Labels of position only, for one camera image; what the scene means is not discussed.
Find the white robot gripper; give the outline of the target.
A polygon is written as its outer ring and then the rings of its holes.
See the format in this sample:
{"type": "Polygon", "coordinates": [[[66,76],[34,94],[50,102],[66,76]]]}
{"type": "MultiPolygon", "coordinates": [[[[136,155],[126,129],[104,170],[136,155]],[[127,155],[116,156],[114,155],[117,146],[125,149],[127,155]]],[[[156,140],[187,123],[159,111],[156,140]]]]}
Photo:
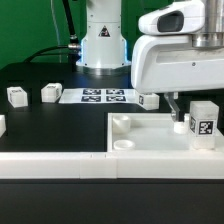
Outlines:
{"type": "Polygon", "coordinates": [[[140,93],[165,93],[179,121],[174,94],[224,88],[224,0],[176,0],[143,15],[134,45],[131,83],[140,93]]]}

